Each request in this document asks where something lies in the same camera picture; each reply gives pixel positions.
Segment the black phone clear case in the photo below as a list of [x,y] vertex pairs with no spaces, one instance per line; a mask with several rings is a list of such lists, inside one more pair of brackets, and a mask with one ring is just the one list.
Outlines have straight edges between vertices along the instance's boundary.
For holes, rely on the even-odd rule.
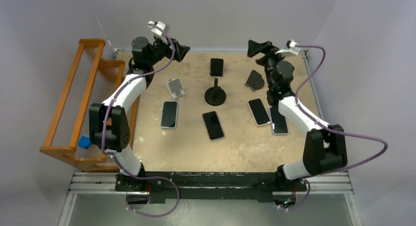
[[224,138],[225,134],[215,111],[204,113],[202,117],[211,141]]

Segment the white edged black phone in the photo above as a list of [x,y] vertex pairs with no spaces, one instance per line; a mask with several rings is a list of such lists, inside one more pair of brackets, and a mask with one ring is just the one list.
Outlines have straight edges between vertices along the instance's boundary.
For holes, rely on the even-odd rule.
[[270,118],[261,99],[253,99],[248,101],[248,106],[257,126],[265,126],[270,124]]

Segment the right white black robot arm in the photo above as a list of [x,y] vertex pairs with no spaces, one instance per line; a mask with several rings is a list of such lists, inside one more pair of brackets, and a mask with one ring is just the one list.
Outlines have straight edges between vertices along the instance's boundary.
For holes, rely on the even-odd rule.
[[299,51],[294,40],[288,40],[283,50],[270,41],[248,41],[248,57],[263,54],[256,63],[264,67],[269,105],[288,118],[306,136],[302,158],[279,166],[275,172],[275,183],[281,190],[289,189],[304,177],[326,174],[347,165],[343,128],[331,125],[311,113],[291,88],[294,66],[285,58],[297,56]]

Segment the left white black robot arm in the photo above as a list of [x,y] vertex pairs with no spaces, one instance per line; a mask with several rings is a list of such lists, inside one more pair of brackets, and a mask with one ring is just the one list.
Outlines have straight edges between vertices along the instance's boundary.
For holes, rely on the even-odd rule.
[[152,82],[154,65],[163,58],[181,62],[191,48],[174,38],[155,37],[150,43],[146,37],[136,37],[131,44],[132,58],[124,81],[109,98],[89,108],[89,138],[116,162],[120,174],[128,177],[127,185],[141,191],[150,178],[132,153],[127,112]]

